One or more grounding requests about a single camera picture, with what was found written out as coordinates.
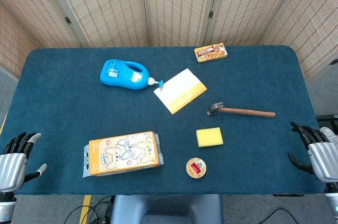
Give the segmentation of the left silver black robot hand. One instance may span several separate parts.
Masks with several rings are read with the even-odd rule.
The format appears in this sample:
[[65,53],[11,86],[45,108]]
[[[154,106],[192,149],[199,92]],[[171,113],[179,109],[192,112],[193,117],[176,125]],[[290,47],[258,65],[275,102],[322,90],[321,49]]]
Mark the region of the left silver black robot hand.
[[1,193],[14,193],[24,183],[38,178],[45,172],[48,167],[46,163],[35,172],[26,173],[30,153],[41,136],[41,133],[23,132],[7,143],[1,154]]

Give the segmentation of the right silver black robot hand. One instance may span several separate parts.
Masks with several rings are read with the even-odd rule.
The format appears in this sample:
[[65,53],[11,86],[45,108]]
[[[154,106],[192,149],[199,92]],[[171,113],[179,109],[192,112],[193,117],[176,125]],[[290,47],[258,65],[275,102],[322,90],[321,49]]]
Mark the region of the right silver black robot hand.
[[318,129],[301,126],[294,122],[291,122],[291,126],[292,131],[299,134],[311,164],[302,164],[289,153],[290,162],[297,169],[315,175],[321,182],[337,182],[337,146]]

